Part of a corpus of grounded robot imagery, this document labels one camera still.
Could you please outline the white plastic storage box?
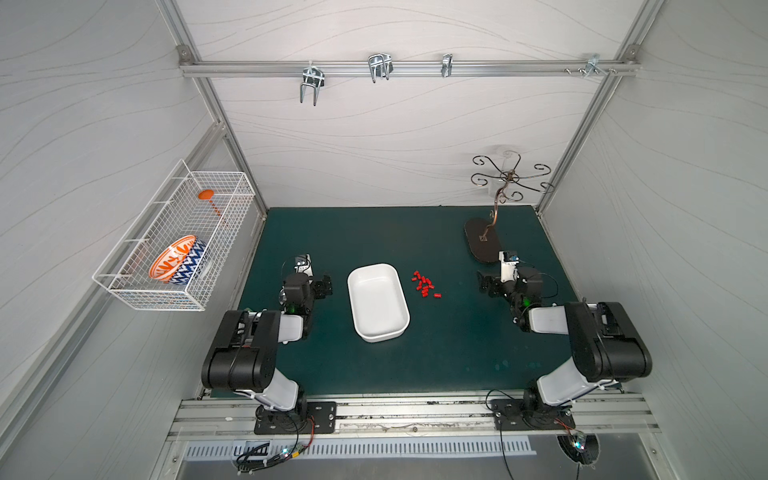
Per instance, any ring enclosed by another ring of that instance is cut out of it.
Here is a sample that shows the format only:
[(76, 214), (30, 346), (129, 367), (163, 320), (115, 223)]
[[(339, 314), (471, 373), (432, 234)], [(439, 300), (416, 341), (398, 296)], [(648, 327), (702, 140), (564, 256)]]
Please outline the white plastic storage box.
[(397, 270), (379, 263), (359, 267), (347, 278), (356, 333), (368, 343), (401, 336), (410, 324), (410, 312)]

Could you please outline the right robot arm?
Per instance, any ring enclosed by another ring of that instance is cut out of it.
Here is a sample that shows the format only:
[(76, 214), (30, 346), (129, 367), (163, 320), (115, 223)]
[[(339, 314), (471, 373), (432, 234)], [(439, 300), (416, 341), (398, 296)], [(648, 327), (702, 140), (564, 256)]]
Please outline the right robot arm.
[(563, 409), (596, 390), (650, 375), (650, 351), (621, 303), (546, 305), (542, 273), (534, 268), (513, 266), (500, 276), (478, 271), (476, 277), (480, 292), (508, 303), (522, 332), (568, 339), (570, 356), (526, 389), (528, 409)]

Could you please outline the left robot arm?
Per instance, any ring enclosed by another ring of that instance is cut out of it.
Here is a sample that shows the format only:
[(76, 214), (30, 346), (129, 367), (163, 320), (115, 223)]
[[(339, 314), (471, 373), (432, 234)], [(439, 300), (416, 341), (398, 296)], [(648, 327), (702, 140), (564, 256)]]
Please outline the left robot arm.
[(203, 360), (202, 385), (254, 400), (267, 411), (306, 418), (304, 390), (278, 369), (278, 349), (307, 339), (315, 303), (332, 294), (329, 276), (292, 273), (283, 280), (279, 309), (226, 311)]

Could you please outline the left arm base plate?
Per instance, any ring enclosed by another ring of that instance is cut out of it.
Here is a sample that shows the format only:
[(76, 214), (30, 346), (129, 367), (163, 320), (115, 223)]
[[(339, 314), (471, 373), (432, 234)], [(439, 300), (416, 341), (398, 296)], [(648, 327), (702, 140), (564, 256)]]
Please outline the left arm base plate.
[(289, 411), (256, 409), (256, 435), (331, 434), (336, 429), (337, 403), (301, 401)]

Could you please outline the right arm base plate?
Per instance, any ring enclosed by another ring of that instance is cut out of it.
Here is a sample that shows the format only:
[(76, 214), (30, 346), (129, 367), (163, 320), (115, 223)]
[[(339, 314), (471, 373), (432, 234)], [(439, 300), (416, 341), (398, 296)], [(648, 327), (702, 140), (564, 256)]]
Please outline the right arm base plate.
[(499, 431), (567, 431), (576, 424), (567, 408), (527, 406), (522, 400), (501, 398), (487, 402)]

